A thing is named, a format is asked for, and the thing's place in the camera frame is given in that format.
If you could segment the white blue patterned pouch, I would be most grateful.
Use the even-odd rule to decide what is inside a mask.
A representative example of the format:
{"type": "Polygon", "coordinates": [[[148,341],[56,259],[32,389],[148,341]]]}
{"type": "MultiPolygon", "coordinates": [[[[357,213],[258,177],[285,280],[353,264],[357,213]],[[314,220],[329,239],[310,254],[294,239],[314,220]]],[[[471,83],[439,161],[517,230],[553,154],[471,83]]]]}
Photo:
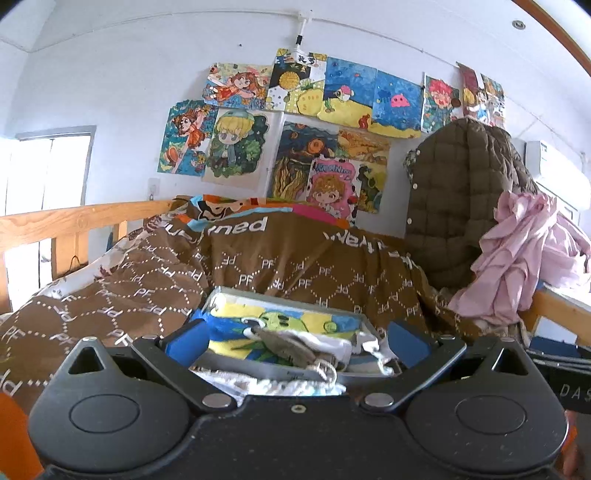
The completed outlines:
{"type": "Polygon", "coordinates": [[[224,393],[235,398],[253,396],[342,396],[346,386],[339,383],[326,383],[315,380],[270,380],[259,379],[245,374],[229,371],[198,369],[194,371],[200,379],[214,385],[224,393]]]}

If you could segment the brown PF patterned blanket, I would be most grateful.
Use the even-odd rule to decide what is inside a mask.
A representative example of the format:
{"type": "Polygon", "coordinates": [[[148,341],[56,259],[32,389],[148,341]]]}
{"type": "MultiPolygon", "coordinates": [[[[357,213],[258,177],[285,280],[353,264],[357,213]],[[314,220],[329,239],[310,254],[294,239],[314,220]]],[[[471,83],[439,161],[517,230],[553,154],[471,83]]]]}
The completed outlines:
{"type": "Polygon", "coordinates": [[[402,319],[427,333],[480,333],[446,307],[401,239],[301,205],[205,220],[189,203],[2,321],[2,397],[29,410],[82,337],[123,346],[169,334],[216,287],[360,313],[377,327],[402,319]]]}

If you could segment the grey cardboard box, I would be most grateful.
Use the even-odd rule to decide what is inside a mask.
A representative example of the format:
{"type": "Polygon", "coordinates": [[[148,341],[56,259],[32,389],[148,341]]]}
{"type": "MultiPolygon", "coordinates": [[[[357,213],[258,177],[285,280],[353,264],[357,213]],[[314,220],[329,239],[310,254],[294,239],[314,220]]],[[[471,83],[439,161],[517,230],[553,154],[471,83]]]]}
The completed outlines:
{"type": "Polygon", "coordinates": [[[277,381],[359,386],[401,374],[397,356],[365,315],[217,287],[191,318],[206,323],[195,364],[277,381]]]}

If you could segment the pink cloth garment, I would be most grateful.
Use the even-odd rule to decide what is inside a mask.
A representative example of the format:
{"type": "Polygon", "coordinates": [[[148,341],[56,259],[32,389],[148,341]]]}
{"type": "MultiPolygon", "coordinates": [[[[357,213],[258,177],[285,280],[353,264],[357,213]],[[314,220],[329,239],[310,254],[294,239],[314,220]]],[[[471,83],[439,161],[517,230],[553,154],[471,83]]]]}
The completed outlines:
{"type": "Polygon", "coordinates": [[[481,237],[481,255],[471,266],[475,278],[452,297],[452,311],[512,325],[531,307],[540,282],[590,286],[590,238],[559,212],[555,198],[504,192],[494,219],[497,224],[481,237]]]}

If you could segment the anime girl orange hair poster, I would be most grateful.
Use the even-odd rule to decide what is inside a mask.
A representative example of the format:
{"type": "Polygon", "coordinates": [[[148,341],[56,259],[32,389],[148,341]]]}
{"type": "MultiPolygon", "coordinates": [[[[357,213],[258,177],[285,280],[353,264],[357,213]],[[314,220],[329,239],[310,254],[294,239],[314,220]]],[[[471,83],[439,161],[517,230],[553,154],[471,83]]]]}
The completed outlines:
{"type": "Polygon", "coordinates": [[[158,173],[202,177],[218,108],[202,100],[177,102],[169,110],[158,173]]]}

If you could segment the blond chibi character poster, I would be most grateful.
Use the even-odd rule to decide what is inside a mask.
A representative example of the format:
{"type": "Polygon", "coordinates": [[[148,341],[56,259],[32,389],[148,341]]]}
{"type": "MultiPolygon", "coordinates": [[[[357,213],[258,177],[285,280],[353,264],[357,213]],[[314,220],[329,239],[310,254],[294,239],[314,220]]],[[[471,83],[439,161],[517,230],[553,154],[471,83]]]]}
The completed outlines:
{"type": "Polygon", "coordinates": [[[205,161],[204,181],[256,191],[266,179],[283,114],[229,109],[218,111],[205,161]]]}

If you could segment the window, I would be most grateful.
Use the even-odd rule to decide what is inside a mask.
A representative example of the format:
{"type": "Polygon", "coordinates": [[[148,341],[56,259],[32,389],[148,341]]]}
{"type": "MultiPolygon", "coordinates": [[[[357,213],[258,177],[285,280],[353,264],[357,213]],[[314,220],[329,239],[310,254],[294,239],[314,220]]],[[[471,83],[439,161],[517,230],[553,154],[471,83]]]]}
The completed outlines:
{"type": "MultiPolygon", "coordinates": [[[[82,206],[94,131],[91,128],[21,134],[1,140],[1,214],[82,206]]],[[[51,241],[9,249],[8,293],[22,303],[52,281],[51,241]]]]}

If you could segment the red hair character poster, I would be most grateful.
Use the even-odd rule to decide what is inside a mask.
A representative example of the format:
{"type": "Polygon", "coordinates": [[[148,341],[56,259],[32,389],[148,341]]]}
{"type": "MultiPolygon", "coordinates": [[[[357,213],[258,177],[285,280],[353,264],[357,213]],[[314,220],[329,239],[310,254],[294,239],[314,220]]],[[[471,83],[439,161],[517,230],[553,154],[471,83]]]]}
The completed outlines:
{"type": "Polygon", "coordinates": [[[462,117],[460,90],[444,80],[424,76],[421,131],[432,134],[462,117]]]}

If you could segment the starry night style painting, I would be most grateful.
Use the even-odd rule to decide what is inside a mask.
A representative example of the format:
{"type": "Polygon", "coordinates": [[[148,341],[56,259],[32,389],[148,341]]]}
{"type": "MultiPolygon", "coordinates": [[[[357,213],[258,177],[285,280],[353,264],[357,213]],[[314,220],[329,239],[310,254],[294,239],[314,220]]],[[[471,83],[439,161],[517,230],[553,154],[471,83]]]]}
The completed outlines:
{"type": "Polygon", "coordinates": [[[270,172],[267,197],[303,199],[312,161],[320,157],[335,157],[337,147],[337,133],[303,123],[284,123],[270,172]]]}

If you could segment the blue yellow beach painting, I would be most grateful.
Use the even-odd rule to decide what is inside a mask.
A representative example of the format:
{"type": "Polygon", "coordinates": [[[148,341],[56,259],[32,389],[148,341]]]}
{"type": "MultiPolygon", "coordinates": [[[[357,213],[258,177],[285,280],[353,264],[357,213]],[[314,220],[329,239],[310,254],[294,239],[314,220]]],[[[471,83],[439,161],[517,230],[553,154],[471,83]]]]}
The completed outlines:
{"type": "Polygon", "coordinates": [[[391,138],[421,135],[421,85],[356,62],[329,57],[320,110],[336,125],[391,138]]]}

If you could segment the swimming girl poster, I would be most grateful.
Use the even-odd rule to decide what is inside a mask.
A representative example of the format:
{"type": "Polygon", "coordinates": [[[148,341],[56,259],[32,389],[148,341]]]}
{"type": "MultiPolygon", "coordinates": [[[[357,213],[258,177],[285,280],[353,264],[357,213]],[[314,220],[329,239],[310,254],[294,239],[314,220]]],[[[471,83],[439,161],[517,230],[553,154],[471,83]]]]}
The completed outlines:
{"type": "Polygon", "coordinates": [[[202,99],[222,108],[263,110],[272,73],[271,65],[215,63],[209,69],[202,99]]]}

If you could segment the black yellow moon painting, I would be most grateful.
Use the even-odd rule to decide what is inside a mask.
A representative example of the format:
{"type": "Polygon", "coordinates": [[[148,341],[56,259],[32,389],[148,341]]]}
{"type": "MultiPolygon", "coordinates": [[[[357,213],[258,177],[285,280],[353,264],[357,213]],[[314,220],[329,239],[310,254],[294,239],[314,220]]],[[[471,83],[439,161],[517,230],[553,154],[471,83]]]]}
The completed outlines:
{"type": "Polygon", "coordinates": [[[317,116],[322,109],[328,56],[280,48],[274,58],[266,110],[317,116]]]}

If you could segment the grey drawstring pouch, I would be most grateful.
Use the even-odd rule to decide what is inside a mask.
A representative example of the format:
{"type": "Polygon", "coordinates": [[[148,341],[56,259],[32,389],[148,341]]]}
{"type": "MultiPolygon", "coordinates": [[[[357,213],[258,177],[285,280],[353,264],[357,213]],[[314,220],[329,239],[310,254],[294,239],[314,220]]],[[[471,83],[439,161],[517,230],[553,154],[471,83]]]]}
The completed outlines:
{"type": "Polygon", "coordinates": [[[339,360],[335,348],[328,342],[304,332],[272,331],[262,327],[253,327],[252,331],[267,349],[292,366],[313,371],[326,383],[337,382],[339,360]]]}

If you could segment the wooden bed rail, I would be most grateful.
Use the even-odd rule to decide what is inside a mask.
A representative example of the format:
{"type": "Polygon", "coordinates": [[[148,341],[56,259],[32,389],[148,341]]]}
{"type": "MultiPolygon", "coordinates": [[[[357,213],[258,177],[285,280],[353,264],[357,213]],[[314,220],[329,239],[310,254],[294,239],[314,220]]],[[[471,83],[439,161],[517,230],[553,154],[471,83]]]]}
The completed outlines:
{"type": "Polygon", "coordinates": [[[65,275],[73,261],[88,263],[88,233],[109,227],[113,240],[128,234],[129,224],[147,220],[172,209],[171,200],[108,203],[75,208],[44,210],[1,218],[1,251],[49,239],[51,275],[65,275]]]}

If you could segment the pink frame chibi poster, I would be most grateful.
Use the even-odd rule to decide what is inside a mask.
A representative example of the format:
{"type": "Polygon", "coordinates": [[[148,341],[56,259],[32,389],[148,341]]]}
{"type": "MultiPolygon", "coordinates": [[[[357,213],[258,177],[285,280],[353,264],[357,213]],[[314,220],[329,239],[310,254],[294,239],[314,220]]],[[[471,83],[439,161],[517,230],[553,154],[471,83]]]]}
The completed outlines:
{"type": "Polygon", "coordinates": [[[356,220],[361,193],[359,166],[342,158],[312,161],[304,199],[337,219],[356,220]]]}

